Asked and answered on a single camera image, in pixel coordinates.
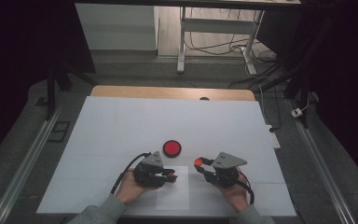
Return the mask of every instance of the wall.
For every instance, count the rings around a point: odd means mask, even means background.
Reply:
[[[76,9],[90,49],[157,49],[157,7],[76,4]]]

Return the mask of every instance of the black cable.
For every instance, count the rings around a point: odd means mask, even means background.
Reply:
[[[221,47],[221,46],[224,46],[224,45],[227,45],[227,44],[233,44],[233,43],[238,43],[238,42],[241,42],[241,41],[245,41],[245,40],[248,40],[248,39],[241,39],[241,40],[236,40],[236,41],[232,41],[232,42],[227,42],[227,43],[223,43],[223,44],[218,44],[218,45],[211,45],[211,46],[208,46],[208,47],[194,47],[194,48],[191,48],[189,47],[188,45],[186,45],[189,49],[212,49],[212,48],[216,48],[216,47]]]
[[[249,194],[251,195],[250,204],[254,204],[255,203],[255,194],[252,191],[252,189],[249,186],[245,185],[244,183],[240,182],[239,180],[235,180],[235,183],[238,184],[239,186],[245,188],[249,192]]]
[[[280,63],[275,63],[273,65],[276,65],[271,71],[268,71],[263,77],[259,78],[257,81],[255,81],[254,83],[252,83],[249,87],[248,90],[250,90],[254,84],[257,84],[259,82],[262,82],[264,79],[266,79],[267,77],[271,76],[276,70],[278,70],[282,65]]]
[[[277,66],[279,65],[277,68],[274,68],[272,71],[269,71],[270,69],[272,69],[274,66]],[[243,82],[247,82],[247,81],[250,81],[250,80],[253,80],[253,79],[259,79],[257,80],[256,82],[254,82],[253,84],[250,85],[250,87],[252,87],[255,83],[259,82],[259,81],[262,81],[263,79],[265,79],[266,77],[270,76],[273,72],[275,72],[279,67],[281,67],[280,64],[278,63],[275,63],[273,65],[271,65],[270,67],[268,67],[264,72],[258,74],[257,76],[258,77],[249,77],[249,78],[246,78],[246,79],[242,79],[242,80],[239,80],[239,81],[234,81],[234,82],[231,82],[229,85],[228,85],[228,89],[231,89],[231,87],[235,84],[239,84],[239,83],[243,83]]]
[[[133,164],[134,162],[136,162],[136,161],[137,161],[139,158],[141,158],[141,157],[145,157],[145,158],[146,158],[146,157],[148,157],[148,156],[150,156],[150,155],[151,155],[151,153],[150,153],[150,152],[147,152],[147,153],[142,153],[141,155],[135,157],[135,159],[133,159],[133,160],[130,162],[130,164],[126,167],[126,169],[123,171],[123,173],[121,173],[121,174],[118,176],[118,179],[116,180],[116,183],[115,183],[115,185],[113,186],[113,188],[112,188],[112,190],[110,191],[110,193],[111,193],[111,194],[115,194],[115,191],[116,191],[118,185],[120,184],[121,180],[123,179],[124,174],[126,174],[126,172],[130,169],[130,167],[132,166],[132,164]]]
[[[234,49],[231,49],[230,51],[227,51],[227,52],[223,52],[223,53],[213,53],[213,52],[210,52],[210,51],[207,51],[207,50],[203,50],[203,49],[200,49],[200,48],[191,48],[186,42],[185,42],[185,45],[188,49],[193,49],[193,50],[198,50],[198,51],[202,51],[202,52],[205,52],[205,53],[209,53],[209,54],[212,54],[212,55],[224,55],[224,54],[229,54],[231,52],[236,52],[235,49],[238,48],[234,48]]]
[[[270,49],[267,49],[267,50],[263,50],[263,51],[261,51],[260,53],[258,53],[258,56],[255,56],[255,52],[251,49],[251,52],[252,52],[252,55],[253,56],[251,56],[254,60],[255,60],[255,62],[257,62],[257,63],[259,63],[259,64],[265,64],[265,63],[278,63],[279,61],[280,61],[280,59],[271,59],[271,58],[269,58],[269,59],[263,59],[262,57],[261,57],[261,54],[262,53],[265,53],[265,52],[272,52],[272,50],[270,50]]]
[[[231,41],[229,42],[228,48],[231,49],[232,41],[234,40],[235,34],[232,35]]]
[[[249,182],[248,177],[247,177],[243,172],[238,172],[238,174],[243,175],[243,177],[245,177],[246,182],[248,182],[248,185],[249,185],[249,187],[251,188],[251,187],[252,187],[252,186],[251,186],[251,182]]]

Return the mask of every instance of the table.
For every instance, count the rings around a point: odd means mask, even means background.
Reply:
[[[162,155],[168,140],[182,145],[175,159]],[[95,87],[83,104],[37,213],[76,214],[101,204],[123,167],[149,151],[159,151],[164,166],[179,177],[174,185],[148,191],[126,216],[234,217],[221,193],[193,166],[196,158],[215,159],[221,151],[248,161],[242,169],[260,214],[296,215],[250,91],[109,86]]]

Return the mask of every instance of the orange tip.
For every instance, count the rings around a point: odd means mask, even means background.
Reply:
[[[201,159],[201,158],[198,158],[198,159],[194,160],[194,164],[195,164],[196,166],[201,166],[201,165],[202,165],[202,159]]]

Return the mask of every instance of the human hand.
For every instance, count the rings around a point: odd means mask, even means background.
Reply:
[[[242,171],[239,167],[237,167],[237,170],[242,174]],[[245,176],[241,174],[240,177],[238,177],[238,180],[246,184],[247,180]],[[225,196],[226,201],[235,209],[237,213],[249,206],[246,198],[246,189],[241,187],[240,185],[235,184],[226,189],[220,186],[214,186],[222,192],[223,196]]]
[[[133,169],[130,169],[124,174],[123,179],[121,180],[120,187],[116,193],[116,197],[124,203],[128,205],[129,203],[135,202],[143,193],[147,192],[151,189],[156,188],[144,188],[139,185],[135,177],[133,177]]]

